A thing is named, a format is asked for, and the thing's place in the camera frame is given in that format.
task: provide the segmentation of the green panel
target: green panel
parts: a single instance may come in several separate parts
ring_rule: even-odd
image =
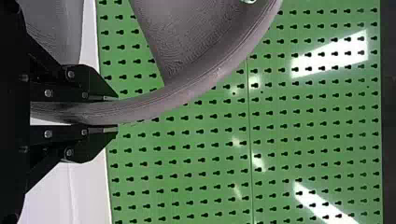
[[[378,8],[285,1],[248,59],[255,223],[382,222]]]
[[[163,86],[128,1],[97,4],[101,74]],[[120,127],[113,223],[381,223],[379,0],[285,0],[212,91]]]

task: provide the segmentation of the metal mount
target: metal mount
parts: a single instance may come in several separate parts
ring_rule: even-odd
[[[4,31],[0,95],[0,224],[16,224],[24,195],[59,162],[93,160],[116,137],[117,126],[30,126],[31,102],[94,103],[118,95],[95,69],[59,64],[26,32],[15,0],[0,1]]]

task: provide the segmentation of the bolt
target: bolt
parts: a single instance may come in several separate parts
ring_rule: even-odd
[[[44,132],[44,137],[45,138],[51,138],[52,137],[52,131],[51,130],[46,130]]]
[[[244,3],[247,3],[247,4],[253,4],[253,3],[255,3],[257,0],[241,0],[242,2],[244,2]]]
[[[20,81],[28,82],[29,81],[29,76],[26,75],[26,74],[20,75]]]
[[[68,71],[68,72],[67,72],[67,76],[68,76],[69,78],[75,78],[76,74],[75,74],[73,71]]]
[[[88,130],[86,130],[86,129],[81,130],[81,135],[82,136],[85,136],[87,134],[88,134]]]
[[[20,153],[27,153],[28,151],[29,151],[29,147],[28,146],[20,147]]]
[[[72,148],[69,148],[66,150],[66,157],[71,157],[74,154],[74,150]]]
[[[52,90],[45,90],[44,91],[44,95],[50,98],[50,97],[53,96],[53,91]]]

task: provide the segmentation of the panel seam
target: panel seam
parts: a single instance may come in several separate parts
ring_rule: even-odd
[[[251,193],[251,220],[252,224],[255,223],[254,217],[254,188],[253,188],[253,151],[251,148],[251,124],[250,124],[250,84],[249,84],[249,71],[248,71],[248,59],[245,60],[246,69],[246,83],[247,83],[247,135],[248,135],[248,149],[249,149],[249,163],[250,163],[250,193]]]

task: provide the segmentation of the curved gray surface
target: curved gray surface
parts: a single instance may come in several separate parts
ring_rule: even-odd
[[[94,104],[32,104],[39,119],[119,124],[152,119],[211,89],[260,43],[281,0],[134,0],[131,2],[165,87]]]
[[[26,29],[61,64],[78,63],[83,0],[17,0]]]

